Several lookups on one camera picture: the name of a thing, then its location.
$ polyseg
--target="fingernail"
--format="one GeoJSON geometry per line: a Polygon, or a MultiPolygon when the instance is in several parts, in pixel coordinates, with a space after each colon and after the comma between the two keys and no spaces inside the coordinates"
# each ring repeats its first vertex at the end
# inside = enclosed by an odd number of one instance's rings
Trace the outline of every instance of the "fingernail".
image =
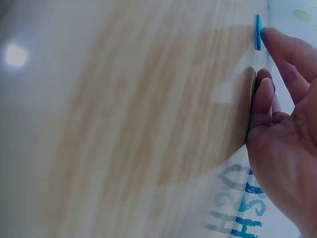
{"type": "Polygon", "coordinates": [[[273,79],[271,79],[271,78],[265,78],[265,79],[262,80],[261,83],[263,83],[263,82],[268,82],[268,81],[272,84],[273,89],[274,89],[274,94],[275,94],[276,87],[275,87],[275,84],[274,84],[274,82],[273,82],[273,79]]]}

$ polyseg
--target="wooden board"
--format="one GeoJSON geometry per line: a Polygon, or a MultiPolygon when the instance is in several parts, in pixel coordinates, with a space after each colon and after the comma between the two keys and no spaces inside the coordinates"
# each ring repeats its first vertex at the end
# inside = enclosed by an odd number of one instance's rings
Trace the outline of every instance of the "wooden board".
{"type": "Polygon", "coordinates": [[[1,65],[2,237],[220,237],[204,220],[217,172],[247,161],[257,13],[265,0],[17,1],[0,26],[28,53],[1,65]]]}

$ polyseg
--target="blue plastic piece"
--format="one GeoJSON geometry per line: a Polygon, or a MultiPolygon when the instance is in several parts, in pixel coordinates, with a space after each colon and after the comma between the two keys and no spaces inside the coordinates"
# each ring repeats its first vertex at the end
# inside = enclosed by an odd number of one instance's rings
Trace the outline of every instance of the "blue plastic piece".
{"type": "Polygon", "coordinates": [[[260,51],[262,48],[261,30],[262,30],[261,16],[259,14],[257,14],[257,17],[256,17],[256,48],[258,51],[260,51]]]}

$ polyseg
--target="green dot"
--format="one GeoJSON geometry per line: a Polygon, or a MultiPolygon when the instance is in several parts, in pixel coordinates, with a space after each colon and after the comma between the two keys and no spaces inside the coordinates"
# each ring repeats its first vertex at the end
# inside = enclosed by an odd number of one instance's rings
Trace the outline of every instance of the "green dot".
{"type": "Polygon", "coordinates": [[[311,20],[311,16],[309,15],[309,13],[302,11],[302,10],[294,10],[293,15],[301,21],[310,21],[311,20]]]}

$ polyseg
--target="hand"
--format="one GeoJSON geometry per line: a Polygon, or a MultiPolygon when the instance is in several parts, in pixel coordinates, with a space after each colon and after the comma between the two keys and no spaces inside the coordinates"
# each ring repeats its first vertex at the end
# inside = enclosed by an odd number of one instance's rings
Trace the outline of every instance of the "hand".
{"type": "Polygon", "coordinates": [[[295,104],[281,112],[271,74],[258,72],[247,148],[268,197],[307,237],[317,236],[317,50],[273,28],[262,31],[295,104]]]}

